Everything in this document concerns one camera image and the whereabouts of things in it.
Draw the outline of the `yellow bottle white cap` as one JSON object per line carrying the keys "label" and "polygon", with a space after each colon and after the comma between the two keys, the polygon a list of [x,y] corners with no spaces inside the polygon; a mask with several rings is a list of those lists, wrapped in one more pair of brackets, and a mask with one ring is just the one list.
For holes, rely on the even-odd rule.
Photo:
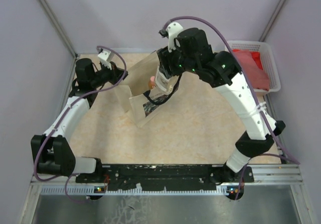
{"label": "yellow bottle white cap", "polygon": [[165,95],[169,95],[174,90],[175,78],[171,77],[167,79],[166,76],[161,73],[160,68],[157,68],[155,75],[155,84],[156,86],[165,93]]}

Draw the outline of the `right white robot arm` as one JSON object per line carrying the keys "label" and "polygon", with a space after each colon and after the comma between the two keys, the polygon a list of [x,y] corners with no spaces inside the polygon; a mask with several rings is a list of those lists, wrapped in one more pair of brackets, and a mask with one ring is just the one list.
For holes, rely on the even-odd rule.
{"label": "right white robot arm", "polygon": [[254,157],[267,152],[274,144],[273,136],[282,133],[283,121],[276,121],[257,103],[243,70],[227,51],[213,52],[206,33],[198,28],[183,29],[179,24],[168,26],[160,34],[168,38],[168,46],[157,51],[159,65],[156,86],[172,94],[184,72],[190,72],[216,89],[230,104],[245,126],[244,134],[235,144],[220,171],[213,173],[217,184],[234,182],[242,168]]}

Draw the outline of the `beige canvas tote bag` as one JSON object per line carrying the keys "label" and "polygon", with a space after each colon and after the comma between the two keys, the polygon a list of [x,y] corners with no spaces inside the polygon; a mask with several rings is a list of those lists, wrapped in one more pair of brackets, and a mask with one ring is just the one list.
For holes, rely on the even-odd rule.
{"label": "beige canvas tote bag", "polygon": [[142,127],[163,110],[165,106],[173,103],[184,91],[180,86],[171,99],[162,105],[154,102],[163,102],[168,96],[159,88],[150,89],[148,83],[155,76],[159,60],[156,53],[151,53],[135,65],[130,67],[127,77],[114,88],[117,99],[127,116],[138,126]]}

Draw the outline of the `orange bottle pink cap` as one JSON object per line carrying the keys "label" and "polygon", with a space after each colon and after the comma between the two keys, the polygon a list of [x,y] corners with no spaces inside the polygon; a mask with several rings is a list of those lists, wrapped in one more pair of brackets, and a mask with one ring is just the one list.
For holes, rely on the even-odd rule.
{"label": "orange bottle pink cap", "polygon": [[149,89],[154,89],[156,87],[155,76],[152,76],[148,82]]}

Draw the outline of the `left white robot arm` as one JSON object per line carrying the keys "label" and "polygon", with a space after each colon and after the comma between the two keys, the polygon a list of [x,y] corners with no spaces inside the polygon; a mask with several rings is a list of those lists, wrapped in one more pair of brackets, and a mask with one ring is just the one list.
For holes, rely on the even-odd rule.
{"label": "left white robot arm", "polygon": [[128,75],[126,67],[119,68],[114,62],[100,61],[100,67],[96,69],[89,58],[76,61],[75,78],[65,107],[43,134],[32,137],[34,177],[38,181],[45,181],[40,174],[49,175],[50,180],[79,174],[86,174],[93,182],[103,179],[104,169],[99,167],[98,159],[77,157],[69,145],[76,127],[98,93],[106,90],[105,84],[116,87]]}

